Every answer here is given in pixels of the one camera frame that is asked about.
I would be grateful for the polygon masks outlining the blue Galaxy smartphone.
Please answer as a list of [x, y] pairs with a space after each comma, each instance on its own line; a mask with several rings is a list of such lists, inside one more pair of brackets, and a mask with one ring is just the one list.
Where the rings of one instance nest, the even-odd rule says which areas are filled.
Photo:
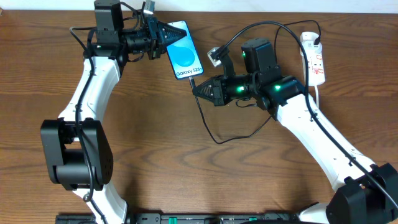
[[167, 46], [167, 53], [178, 80], [201, 75], [203, 66], [185, 21], [170, 22], [169, 25], [183, 29], [187, 35]]

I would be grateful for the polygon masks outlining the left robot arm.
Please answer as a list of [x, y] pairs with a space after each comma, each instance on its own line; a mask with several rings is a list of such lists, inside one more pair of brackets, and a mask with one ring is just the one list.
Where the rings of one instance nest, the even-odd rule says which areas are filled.
[[111, 177], [113, 153], [102, 126], [111, 93], [130, 55], [159, 58], [188, 35], [160, 22], [154, 2], [132, 10], [136, 25], [126, 28], [122, 1], [95, 1], [96, 25], [82, 42], [84, 68], [80, 82], [57, 119], [46, 119], [40, 136], [50, 180], [78, 195], [93, 212], [92, 223], [131, 223], [127, 202]]

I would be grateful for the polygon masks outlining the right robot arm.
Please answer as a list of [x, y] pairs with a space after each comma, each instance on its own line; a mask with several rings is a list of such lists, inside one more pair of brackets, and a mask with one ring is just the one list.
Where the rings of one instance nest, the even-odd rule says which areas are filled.
[[193, 94], [227, 105], [232, 100], [256, 99], [304, 145], [328, 178], [335, 194], [297, 212], [295, 223], [389, 223], [397, 219], [397, 171], [377, 166], [359, 152], [325, 118], [305, 87], [293, 76], [283, 76], [267, 39], [251, 39], [241, 46], [246, 73], [234, 72], [228, 50], [213, 48], [208, 56], [224, 73], [193, 89]]

